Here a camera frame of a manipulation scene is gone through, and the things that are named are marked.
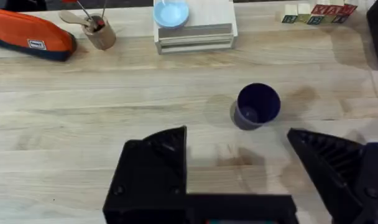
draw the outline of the wooden pencil holder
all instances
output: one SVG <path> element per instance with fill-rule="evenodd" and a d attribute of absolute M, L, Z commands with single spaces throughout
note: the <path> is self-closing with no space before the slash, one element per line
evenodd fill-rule
<path fill-rule="evenodd" d="M 91 17 L 101 18 L 101 14 L 91 14 Z M 98 31 L 92 31 L 89 27 L 82 26 L 85 35 L 89 38 L 92 44 L 100 50 L 106 50 L 111 48 L 116 42 L 116 34 L 109 24 L 107 18 L 103 17 L 104 27 Z"/>

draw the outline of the orange pencil case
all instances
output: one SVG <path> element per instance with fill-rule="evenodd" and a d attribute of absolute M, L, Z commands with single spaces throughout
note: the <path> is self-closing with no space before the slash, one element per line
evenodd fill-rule
<path fill-rule="evenodd" d="M 0 9 L 0 47 L 65 61 L 76 50 L 75 37 L 35 16 Z"/>

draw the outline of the red letter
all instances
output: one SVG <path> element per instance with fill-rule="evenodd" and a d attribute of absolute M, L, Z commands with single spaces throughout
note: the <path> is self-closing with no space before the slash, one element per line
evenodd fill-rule
<path fill-rule="evenodd" d="M 316 5 L 312 10 L 312 14 L 324 15 L 326 14 L 327 8 L 328 6 Z"/>
<path fill-rule="evenodd" d="M 327 9 L 326 14 L 331 15 L 331 16 L 335 16 L 341 11 L 342 8 L 343 8 L 342 6 L 330 6 Z"/>
<path fill-rule="evenodd" d="M 355 10 L 357 6 L 345 4 L 345 6 L 340 10 L 338 13 L 343 15 L 351 15 Z"/>

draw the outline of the plastic cup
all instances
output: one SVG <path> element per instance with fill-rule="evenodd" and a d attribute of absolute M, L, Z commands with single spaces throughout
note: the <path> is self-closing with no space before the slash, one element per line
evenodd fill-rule
<path fill-rule="evenodd" d="M 279 111 L 276 91 L 268 85 L 253 83 L 240 91 L 233 118 L 238 128 L 254 130 L 275 119 Z"/>

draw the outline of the alphabet block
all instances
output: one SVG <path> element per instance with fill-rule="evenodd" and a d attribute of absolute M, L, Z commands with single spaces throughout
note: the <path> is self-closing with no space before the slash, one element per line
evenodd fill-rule
<path fill-rule="evenodd" d="M 357 6 L 355 5 L 345 4 L 344 7 L 338 12 L 338 14 L 350 16 L 356 9 Z"/>
<path fill-rule="evenodd" d="M 311 15 L 311 17 L 309 18 L 309 21 L 308 21 L 308 25 L 319 25 L 322 20 L 323 20 L 324 16 L 323 15 Z"/>
<path fill-rule="evenodd" d="M 312 14 L 325 15 L 330 7 L 330 0 L 312 0 Z"/>
<path fill-rule="evenodd" d="M 349 15 L 337 15 L 332 21 L 332 23 L 343 24 L 348 18 Z"/>
<path fill-rule="evenodd" d="M 287 4 L 282 14 L 282 23 L 294 23 L 298 17 L 297 5 Z"/>
<path fill-rule="evenodd" d="M 334 19 L 336 18 L 337 16 L 334 15 L 334 16 L 331 16 L 331 15 L 325 15 L 325 17 L 323 18 L 323 20 L 321 21 L 322 24 L 330 24 L 334 21 Z"/>
<path fill-rule="evenodd" d="M 326 15 L 338 15 L 344 7 L 344 0 L 330 0 L 330 7 L 327 9 Z"/>
<path fill-rule="evenodd" d="M 298 4 L 297 22 L 308 22 L 311 17 L 311 5 L 308 3 Z"/>

